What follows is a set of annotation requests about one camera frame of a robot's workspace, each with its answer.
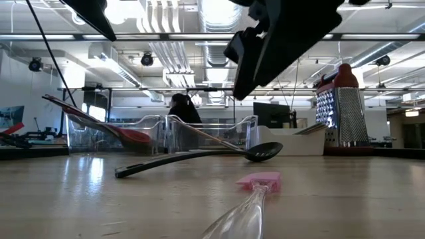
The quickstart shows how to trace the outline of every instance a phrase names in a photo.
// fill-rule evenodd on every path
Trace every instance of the red object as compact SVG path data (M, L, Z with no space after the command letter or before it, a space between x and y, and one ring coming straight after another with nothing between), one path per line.
M88 114L82 112L80 109L74 106L71 106L70 104L66 102L63 102L62 100L59 100L58 98L54 96L46 95L46 96L43 96L42 98L60 106L62 110L67 114L71 114L71 115L85 119L86 121L88 121L88 123L85 126L90 127L92 125L93 128L103 131L105 133L111 133L112 135L115 135L118 139L125 141L126 143L146 144L151 141L150 136L148 136L145 133L142 133L133 129L123 129L108 123L102 123L96 118L89 116Z
M340 87L352 87L358 88L359 83L357 82L356 76L351 72L351 66L347 63L342 64L338 68L338 75L333 79L333 85L336 88Z
M16 131L22 129L23 127L24 127L23 123L17 123L14 126L10 127L9 129L6 129L2 133L12 134L12 133L15 133Z

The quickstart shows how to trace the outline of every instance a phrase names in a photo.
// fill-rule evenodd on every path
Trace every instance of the wooden table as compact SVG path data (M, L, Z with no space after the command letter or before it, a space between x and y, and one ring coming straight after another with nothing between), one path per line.
M265 239L421 238L425 164L387 158L192 159L115 179L137 157L0 161L0 232L10 238L198 238L248 193L234 184L280 171Z

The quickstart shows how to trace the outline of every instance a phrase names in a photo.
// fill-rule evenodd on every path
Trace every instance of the person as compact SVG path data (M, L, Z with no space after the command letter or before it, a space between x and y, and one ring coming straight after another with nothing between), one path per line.
M185 123L202 123L191 97L180 93L171 98L171 109L168 114L178 116Z
M199 117L198 111L193 104L191 97L183 94L175 94L171 98L171 109L168 113L180 118L184 123L202 123ZM176 141L178 151L190 151L192 149L199 148L199 135L181 125L174 123L176 130L175 133L178 135ZM200 128L201 125L192 125L193 127Z

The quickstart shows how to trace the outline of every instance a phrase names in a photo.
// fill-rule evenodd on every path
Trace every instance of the spoon handle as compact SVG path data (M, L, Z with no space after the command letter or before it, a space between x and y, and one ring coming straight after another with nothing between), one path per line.
M166 155L161 157L156 157L135 165L120 167L115 169L116 178L124 178L126 176L133 175L135 173L142 172L144 170L152 169L161 165L166 165L169 163L174 163L186 159L194 159L197 157L206 157L214 155L249 155L245 151L234 151L234 150L208 150L208 151L197 151L190 153L178 153L174 155Z
M197 134L200 134L200 135L202 135L202 136L204 136L204 137L207 137L207 138L209 138L209 139L211 139L211 140L213 140L213 141L215 141L215 142L217 142L217 143L219 143L219 144L221 144L221 145L223 145L223 146L225 146L225 147L227 147L227 148L229 148L229 149L233 149L233 150L235 150L235 151L243 151L241 148L239 148L238 146L235 146L235 145L233 145L233 144L231 144L231 143L228 143L228 142L226 142L226 141L223 141L223 140L220 140L220 139L218 139L218 138L216 138L216 137L214 137L214 136L211 136L211 135L209 135L209 134L207 134L207 133L205 133L205 132L203 132L203 131L201 131L201 130L199 130L199 129L197 129L197 128L195 128L195 127L192 127L192 126L190 126L190 125L187 125L187 124L185 124L185 123L183 123L183 122L181 122L181 121L179 121L179 120L177 120L177 119L174 119L174 118L172 118L175 122L177 122L179 125L181 125L181 126L183 126L183 127L185 127L185 128L187 128L187 129L189 129L189 130L191 130L191 131L193 131L193 132L195 132L195 133L197 133Z
M261 239L263 237L264 197L267 186L255 186L252 194L216 220L202 239Z

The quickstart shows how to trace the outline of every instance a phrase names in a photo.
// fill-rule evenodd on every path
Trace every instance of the black spoon handle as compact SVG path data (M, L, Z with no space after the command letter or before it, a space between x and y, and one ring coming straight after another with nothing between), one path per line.
M155 159L148 160L143 163L138 163L136 165L131 165L127 167L120 167L115 169L115 177L117 179L122 179L126 176L133 175L135 173L140 173L144 170L152 169L161 165L166 165L169 163L174 163L186 159L194 159L197 157L206 157L214 155L249 155L250 153L245 151L233 151L233 150L210 150L210 151L200 151L200 152L190 152L182 153L176 155L167 155L164 157L158 157Z

